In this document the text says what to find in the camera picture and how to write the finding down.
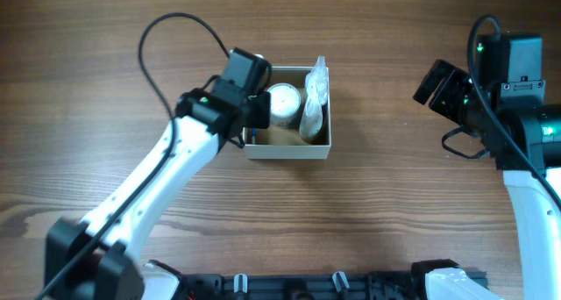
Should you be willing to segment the white cylindrical cup container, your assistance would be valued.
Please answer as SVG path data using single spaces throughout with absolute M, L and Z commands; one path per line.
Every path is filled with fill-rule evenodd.
M 292 127 L 302 103 L 299 90 L 289 83 L 281 82 L 274 84 L 267 92 L 271 96 L 271 124 Z

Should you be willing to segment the white printed tube bottle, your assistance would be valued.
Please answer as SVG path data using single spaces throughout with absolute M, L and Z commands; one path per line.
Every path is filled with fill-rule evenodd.
M 310 143 L 323 127 L 323 107 L 319 103 L 316 90 L 313 89 L 310 95 L 306 92 L 306 101 L 302 112 L 302 118 L 299 125 L 299 133 L 304 141 Z

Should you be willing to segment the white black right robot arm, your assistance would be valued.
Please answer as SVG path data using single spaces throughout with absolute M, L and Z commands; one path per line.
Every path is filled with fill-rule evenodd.
M 477 81 L 508 136 L 555 190 L 560 190 L 560 107 L 544 103 L 542 38 L 487 34 L 477 39 Z M 478 102 L 466 71 L 437 60 L 413 96 L 458 124 L 452 135 L 479 138 L 503 173 L 515 214 L 523 295 L 560 297 L 560 209 L 500 136 Z

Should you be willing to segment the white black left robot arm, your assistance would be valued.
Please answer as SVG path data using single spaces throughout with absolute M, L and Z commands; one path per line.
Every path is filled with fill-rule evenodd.
M 267 128 L 270 63 L 235 48 L 221 75 L 182 94 L 160 140 L 125 181 L 80 222 L 59 219 L 46 237 L 39 298 L 175 299 L 180 274 L 139 265 L 155 224 L 188 181 L 246 127 Z

